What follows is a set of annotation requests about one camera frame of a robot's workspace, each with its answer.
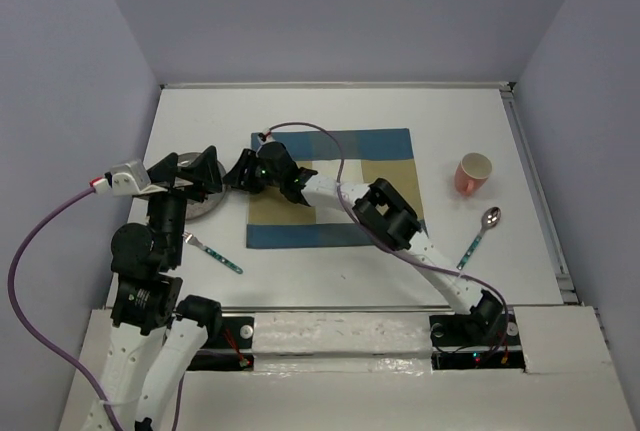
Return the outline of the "blue beige placemat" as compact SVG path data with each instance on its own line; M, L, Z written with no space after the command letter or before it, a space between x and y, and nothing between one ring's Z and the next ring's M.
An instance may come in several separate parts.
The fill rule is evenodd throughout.
M424 220L410 131L406 128L275 132L298 166L336 177L345 159L343 183L389 181ZM249 197L246 247L298 249L367 246L369 238L344 212L311 208L289 202L278 189L268 187Z

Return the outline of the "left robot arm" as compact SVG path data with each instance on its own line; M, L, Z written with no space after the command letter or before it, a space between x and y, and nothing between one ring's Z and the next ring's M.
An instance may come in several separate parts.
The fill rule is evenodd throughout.
M189 164L171 153L150 168L134 160L92 181L97 193L141 198L145 223L121 226L111 239L117 292L97 398L86 430L156 430L193 357L221 334L218 302L179 297L182 280L170 271L182 262L189 202L222 191L217 150Z

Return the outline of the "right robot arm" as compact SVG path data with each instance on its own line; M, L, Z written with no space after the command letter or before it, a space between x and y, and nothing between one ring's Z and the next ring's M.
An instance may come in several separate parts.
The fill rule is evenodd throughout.
M245 149L224 176L231 188L258 194L275 187L291 203L343 211L381 250L410 264L444 297L471 343L506 344L508 308L491 285L461 273L435 248L417 212L390 182L342 183L297 165L278 141Z

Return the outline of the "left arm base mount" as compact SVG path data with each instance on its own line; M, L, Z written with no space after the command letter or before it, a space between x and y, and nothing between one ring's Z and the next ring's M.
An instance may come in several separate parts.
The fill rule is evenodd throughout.
M243 372L254 369L252 351L255 319L252 315L223 317L223 326L214 338L196 352L188 371Z

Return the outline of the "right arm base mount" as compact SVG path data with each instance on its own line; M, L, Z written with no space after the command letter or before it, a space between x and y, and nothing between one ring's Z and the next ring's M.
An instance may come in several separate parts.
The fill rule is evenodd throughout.
M430 315L431 364L435 371L477 369L525 370L525 359L515 314L508 324L501 315L487 337L471 338L463 332L462 316Z

